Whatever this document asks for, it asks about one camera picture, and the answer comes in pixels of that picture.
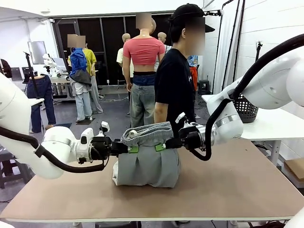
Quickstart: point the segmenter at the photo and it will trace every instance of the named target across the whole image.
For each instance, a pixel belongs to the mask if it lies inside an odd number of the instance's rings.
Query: plastic basket
[[[233,104],[243,123],[254,122],[257,117],[258,108],[251,104],[242,94],[240,94],[238,99],[233,101]]]

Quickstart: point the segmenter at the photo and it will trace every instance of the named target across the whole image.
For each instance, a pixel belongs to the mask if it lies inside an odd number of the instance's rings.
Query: floor mat
[[[70,128],[72,123],[61,123],[61,124],[56,124],[56,127],[67,127]]]
[[[95,118],[93,118],[93,120],[85,120],[83,122],[80,122],[80,123],[76,123],[76,125],[90,125],[91,122],[94,121]]]

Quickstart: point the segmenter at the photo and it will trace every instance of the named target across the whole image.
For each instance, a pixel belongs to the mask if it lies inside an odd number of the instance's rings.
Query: pink shirt
[[[157,55],[166,51],[164,44],[153,37],[130,39],[123,48],[123,55],[131,58],[134,65],[154,65]]]

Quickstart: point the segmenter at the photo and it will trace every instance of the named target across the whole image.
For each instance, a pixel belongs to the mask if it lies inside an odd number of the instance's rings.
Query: blue jacket
[[[72,71],[70,75],[74,75],[78,70],[86,71],[86,56],[82,48],[75,48],[70,56]]]

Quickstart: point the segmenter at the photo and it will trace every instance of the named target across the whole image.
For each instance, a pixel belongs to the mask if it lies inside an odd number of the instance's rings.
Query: concrete floor
[[[110,132],[107,134],[112,139],[120,138],[123,132],[130,126],[130,117],[127,115],[129,104],[127,94],[106,94],[105,100],[101,102],[104,110],[103,114],[94,115],[95,120],[90,125],[76,125],[76,105],[74,102],[59,103],[54,105],[57,124],[71,123],[70,129],[76,138],[79,138],[82,131],[88,127],[92,127],[94,132],[99,130],[100,123],[106,121],[110,125]],[[205,124],[209,117],[206,103],[198,96],[196,101],[196,114],[201,117],[197,122]],[[44,125],[47,125],[47,118],[45,111],[41,111],[41,118]],[[42,141],[43,133],[33,134],[39,141]],[[23,187],[24,183],[19,181],[6,183],[5,189],[0,189],[0,201],[5,201],[13,198]],[[0,203],[0,211],[3,211],[7,203]],[[71,228],[71,223],[20,223],[20,222],[7,222],[16,228]],[[192,221],[189,224],[180,225],[181,228],[227,228],[226,221],[215,221],[214,225],[210,221]],[[170,222],[143,222],[144,228],[173,228]],[[93,228],[94,223],[83,223],[84,228]],[[242,224],[240,228],[249,227],[246,223]]]

